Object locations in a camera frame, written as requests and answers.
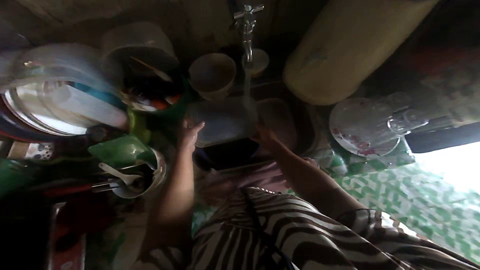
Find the hand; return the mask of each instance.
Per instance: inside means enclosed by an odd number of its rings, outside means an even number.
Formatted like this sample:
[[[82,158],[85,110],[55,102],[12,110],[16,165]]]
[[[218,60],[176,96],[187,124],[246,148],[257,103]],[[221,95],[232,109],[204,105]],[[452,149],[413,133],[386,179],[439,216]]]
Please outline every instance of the hand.
[[[257,134],[250,139],[259,143],[267,151],[273,153],[278,147],[282,146],[282,143],[278,140],[275,132],[266,127],[263,122],[258,122],[255,127],[257,128]]]
[[[180,127],[180,134],[177,143],[177,150],[187,151],[188,153],[193,153],[195,151],[195,143],[197,142],[197,135],[200,130],[205,126],[205,122],[189,127],[189,123],[186,119],[182,120]]]

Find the bowl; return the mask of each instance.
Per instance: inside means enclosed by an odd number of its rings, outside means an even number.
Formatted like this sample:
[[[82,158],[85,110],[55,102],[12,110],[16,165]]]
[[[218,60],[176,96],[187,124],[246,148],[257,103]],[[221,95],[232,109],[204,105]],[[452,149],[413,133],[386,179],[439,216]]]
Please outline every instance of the bowl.
[[[233,59],[223,53],[210,53],[193,61],[188,69],[190,84],[206,100],[228,96],[237,74]]]

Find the zebra print shirt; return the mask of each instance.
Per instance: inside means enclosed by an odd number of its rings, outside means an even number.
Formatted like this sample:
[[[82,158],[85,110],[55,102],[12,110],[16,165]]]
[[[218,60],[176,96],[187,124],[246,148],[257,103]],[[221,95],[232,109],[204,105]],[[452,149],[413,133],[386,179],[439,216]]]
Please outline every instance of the zebra print shirt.
[[[193,236],[191,251],[159,247],[132,269],[480,269],[380,211],[360,209],[335,221],[293,195],[246,193],[218,209]]]

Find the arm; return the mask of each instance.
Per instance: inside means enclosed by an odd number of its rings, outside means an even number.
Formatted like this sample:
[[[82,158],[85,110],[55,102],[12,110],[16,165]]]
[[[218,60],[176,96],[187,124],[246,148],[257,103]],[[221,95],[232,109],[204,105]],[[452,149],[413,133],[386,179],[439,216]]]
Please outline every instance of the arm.
[[[321,213],[336,219],[347,211],[365,208],[328,174],[292,153],[272,130],[262,124],[257,129],[252,139],[272,153],[293,191]]]
[[[170,175],[157,197],[152,200],[142,253],[162,245],[187,246],[191,241],[193,215],[193,161],[192,153],[198,132],[205,123],[188,128],[183,120]]]

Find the striped sleeve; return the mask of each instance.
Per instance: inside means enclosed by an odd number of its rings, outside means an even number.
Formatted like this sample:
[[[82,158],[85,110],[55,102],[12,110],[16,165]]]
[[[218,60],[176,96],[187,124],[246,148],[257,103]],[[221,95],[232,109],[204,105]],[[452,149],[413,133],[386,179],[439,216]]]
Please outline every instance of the striped sleeve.
[[[387,213],[359,209],[341,215],[337,221],[413,268],[480,269],[470,260],[418,235]]]
[[[185,255],[175,247],[150,250],[139,257],[131,270],[177,270],[187,266]]]

